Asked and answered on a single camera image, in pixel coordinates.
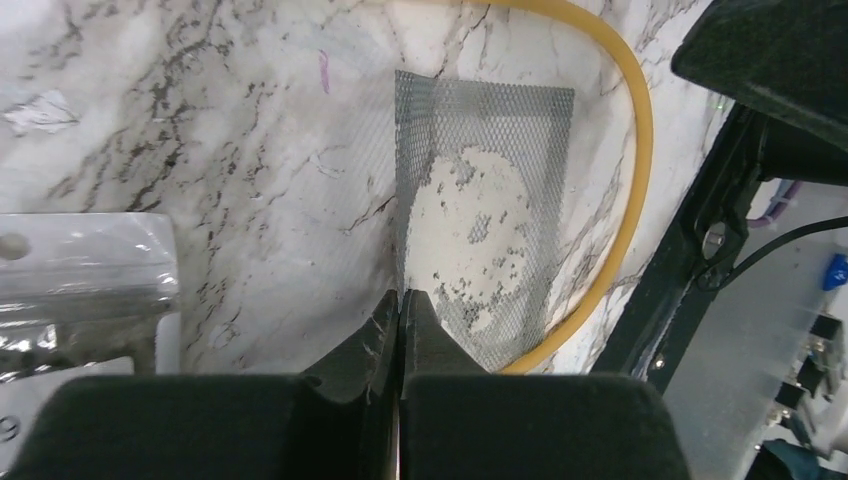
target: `metal mesh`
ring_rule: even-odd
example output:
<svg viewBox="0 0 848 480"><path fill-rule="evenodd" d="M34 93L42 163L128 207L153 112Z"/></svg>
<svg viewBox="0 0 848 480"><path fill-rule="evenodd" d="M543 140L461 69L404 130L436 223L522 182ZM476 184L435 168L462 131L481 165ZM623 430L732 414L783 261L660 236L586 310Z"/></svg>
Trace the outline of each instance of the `metal mesh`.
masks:
<svg viewBox="0 0 848 480"><path fill-rule="evenodd" d="M520 173L528 194L529 213L525 210L523 215L529 221L515 228L524 237L524 248L520 252L510 251L520 254L524 261L521 282L516 288L508 293L498 289L485 298L458 298L444 285L427 292L442 326L489 371L516 360L538 345L545 335L545 306L563 260L558 248L562 231L559 219L573 104L571 89L395 73L400 291L416 288L407 278L417 273L406 271L411 263L407 258L411 238L408 236L428 235L428 232L410 233L410 215L417 192L431 183L437 159L452 159L455 168L451 173L456 175L459 186L470 181L475 173L472 165L462 161L463 151L477 148L494 152ZM477 214L467 236L455 236L455 241L471 245L482 241L493 222L503 223L503 216L508 213L505 211L500 219ZM439 248L448 250L452 245ZM492 258L492 262L498 267L503 259ZM483 328L472 328L480 320L483 309L487 315L491 314L491 321Z"/></svg>

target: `black wire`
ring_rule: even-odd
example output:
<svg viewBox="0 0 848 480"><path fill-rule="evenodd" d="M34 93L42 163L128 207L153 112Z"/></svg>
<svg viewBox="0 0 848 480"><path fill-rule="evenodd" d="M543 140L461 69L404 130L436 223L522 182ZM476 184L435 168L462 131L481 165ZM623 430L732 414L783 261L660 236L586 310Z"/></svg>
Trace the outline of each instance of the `black wire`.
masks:
<svg viewBox="0 0 848 480"><path fill-rule="evenodd" d="M765 256L770 254L771 252L777 250L778 248L786 245L787 243L794 242L801 237L806 237L807 235L812 235L814 233L826 232L828 230L836 230L838 228L848 228L848 217L839 217L832 218L830 220L824 220L822 222L811 223L809 225L804 225L803 227L798 227L795 230L784 233L783 235L775 238L769 243L763 245L756 252L752 253L748 258L742 260L739 265L733 267L732 270L728 273L726 277L724 277L718 285L704 285L702 280L707 280L708 274L710 274L711 270L715 268L715 266L711 266L707 268L704 272L698 275L698 288L705 292L717 292L722 288L730 285L731 282L739 278L740 275L745 273L746 270L753 267L754 264L762 260Z"/></svg>

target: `yellow rubber hose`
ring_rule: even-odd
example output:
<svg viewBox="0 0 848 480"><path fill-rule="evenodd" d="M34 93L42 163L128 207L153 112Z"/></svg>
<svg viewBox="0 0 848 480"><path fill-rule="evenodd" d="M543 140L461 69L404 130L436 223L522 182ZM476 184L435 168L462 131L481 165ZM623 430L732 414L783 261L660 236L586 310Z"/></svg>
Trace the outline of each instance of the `yellow rubber hose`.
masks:
<svg viewBox="0 0 848 480"><path fill-rule="evenodd" d="M560 324L536 348L526 353L501 373L521 374L550 357L566 340L574 335L601 302L601 299L612 286L618 269L624 261L624 256L630 248L630 241L636 232L639 216L645 204L648 192L648 180L651 176L651 155L654 149L654 120L651 112L651 97L648 84L636 56L627 43L600 18L592 15L577 5L566 0L489 0L480 3L490 3L509 8L527 10L546 17L567 23L584 32L600 44L612 57L627 83L630 98L633 101L633 111L636 117L636 164L633 169L633 184L630 187L630 197L627 199L627 209L621 228L612 243L612 249L604 266L592 283L589 291L580 300L577 308L564 318Z"/></svg>

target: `purple cable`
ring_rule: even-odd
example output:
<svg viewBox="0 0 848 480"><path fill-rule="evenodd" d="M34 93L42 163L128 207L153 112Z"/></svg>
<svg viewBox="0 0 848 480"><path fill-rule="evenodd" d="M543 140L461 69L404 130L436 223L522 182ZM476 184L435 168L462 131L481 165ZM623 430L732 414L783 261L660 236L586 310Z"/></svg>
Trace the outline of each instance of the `purple cable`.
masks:
<svg viewBox="0 0 848 480"><path fill-rule="evenodd" d="M767 227L774 223L778 217L783 214L783 211L786 210L786 206L789 204L789 201L795 198L795 195L798 194L798 190L801 190L802 184L803 182L792 182L792 185L789 186L786 193L780 197L778 203L770 211L766 212L766 214L760 218L748 220L748 228Z"/></svg>

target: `purple wire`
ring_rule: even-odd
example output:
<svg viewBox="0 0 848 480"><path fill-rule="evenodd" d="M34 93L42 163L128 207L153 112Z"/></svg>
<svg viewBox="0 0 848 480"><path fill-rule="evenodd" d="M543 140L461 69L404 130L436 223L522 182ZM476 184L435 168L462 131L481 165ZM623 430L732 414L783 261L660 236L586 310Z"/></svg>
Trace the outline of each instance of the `purple wire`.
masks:
<svg viewBox="0 0 848 480"><path fill-rule="evenodd" d="M798 190L801 190L802 184L803 182L792 182L792 185L789 186L786 193L780 197L780 201L778 201L778 203L775 204L770 211L767 211L765 215L760 218L748 220L748 228L767 227L774 223L778 217L783 214L783 211L786 210L786 206L789 204L789 201L795 198L795 195L798 194Z"/></svg>

